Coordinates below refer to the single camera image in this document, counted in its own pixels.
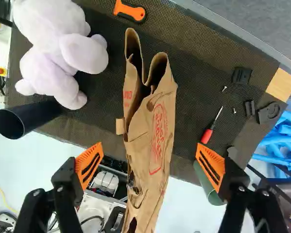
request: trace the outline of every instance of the screwdriver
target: screwdriver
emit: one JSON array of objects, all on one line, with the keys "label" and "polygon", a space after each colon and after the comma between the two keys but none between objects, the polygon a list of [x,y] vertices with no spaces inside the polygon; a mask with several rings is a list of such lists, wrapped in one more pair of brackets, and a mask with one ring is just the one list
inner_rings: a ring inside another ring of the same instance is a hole
[{"label": "screwdriver", "polygon": [[211,135],[212,135],[212,132],[213,132],[213,129],[215,127],[215,122],[217,121],[217,119],[219,118],[219,115],[221,114],[223,110],[223,106],[221,107],[221,109],[219,110],[219,113],[217,114],[217,116],[215,117],[211,127],[209,129],[206,129],[203,136],[202,136],[202,139],[200,140],[202,143],[204,144],[207,144],[209,139],[211,138]]}]

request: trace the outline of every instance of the red printed logo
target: red printed logo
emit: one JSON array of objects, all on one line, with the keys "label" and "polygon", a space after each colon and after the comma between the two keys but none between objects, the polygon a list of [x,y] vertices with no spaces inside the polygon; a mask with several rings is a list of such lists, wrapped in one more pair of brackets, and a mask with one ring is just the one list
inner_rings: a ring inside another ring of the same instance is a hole
[{"label": "red printed logo", "polygon": [[132,91],[124,91],[123,92],[124,99],[131,100],[132,98]]},{"label": "red printed logo", "polygon": [[132,91],[123,91],[122,95],[124,98],[124,108],[128,108],[132,99]]},{"label": "red printed logo", "polygon": [[151,140],[150,175],[161,169],[164,158],[166,140],[166,119],[164,108],[158,104],[154,108],[153,129]]}]

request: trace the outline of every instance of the stuffed animal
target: stuffed animal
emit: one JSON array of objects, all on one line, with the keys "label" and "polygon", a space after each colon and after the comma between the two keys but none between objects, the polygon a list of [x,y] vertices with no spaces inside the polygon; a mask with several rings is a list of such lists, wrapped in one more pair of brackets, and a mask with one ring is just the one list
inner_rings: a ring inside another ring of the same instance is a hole
[{"label": "stuffed animal", "polygon": [[83,107],[87,97],[73,76],[78,70],[101,73],[108,54],[101,35],[87,37],[91,28],[81,7],[71,0],[15,0],[13,17],[33,44],[20,60],[17,92],[54,96],[71,110]]}]

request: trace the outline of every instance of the black plastic funnel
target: black plastic funnel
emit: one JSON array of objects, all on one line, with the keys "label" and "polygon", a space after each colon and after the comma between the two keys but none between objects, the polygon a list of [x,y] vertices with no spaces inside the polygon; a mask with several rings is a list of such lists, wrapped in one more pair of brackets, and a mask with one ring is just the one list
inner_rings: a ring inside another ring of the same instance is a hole
[{"label": "black plastic funnel", "polygon": [[19,139],[61,113],[61,106],[50,100],[0,109],[0,134],[9,139]]}]

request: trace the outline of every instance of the gripper mat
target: gripper mat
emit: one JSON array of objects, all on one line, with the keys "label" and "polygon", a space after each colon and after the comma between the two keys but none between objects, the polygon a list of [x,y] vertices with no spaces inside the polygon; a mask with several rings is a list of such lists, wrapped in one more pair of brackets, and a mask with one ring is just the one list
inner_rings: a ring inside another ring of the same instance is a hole
[{"label": "gripper mat", "polygon": [[[153,56],[164,51],[169,56],[174,79],[179,86],[171,175],[198,183],[192,166],[196,143],[222,105],[223,112],[207,146],[224,155],[227,147],[235,145],[240,151],[238,164],[246,166],[258,142],[274,123],[260,127],[252,117],[246,117],[243,102],[254,100],[258,108],[264,107],[267,102],[279,101],[265,93],[279,66],[278,61],[240,39],[222,33],[222,30],[216,31],[169,1],[129,2],[141,2],[146,8],[148,17],[144,24],[136,25],[113,16],[114,0],[78,1],[91,25],[91,34],[100,33],[108,42],[109,65],[98,75],[78,72],[75,79],[88,96],[86,106],[77,111],[65,109],[62,116],[37,131],[84,148],[102,141],[106,155],[126,160],[122,137],[115,135],[115,119],[123,116],[124,33],[126,28],[134,27],[140,36],[146,75]],[[15,90],[15,83],[21,79],[19,60],[31,46],[17,28],[13,28],[7,107],[49,98],[39,95],[25,97]],[[253,70],[248,86],[231,83],[231,74],[237,66]],[[228,88],[222,93],[225,85]],[[284,109],[285,103],[279,103]]]}]

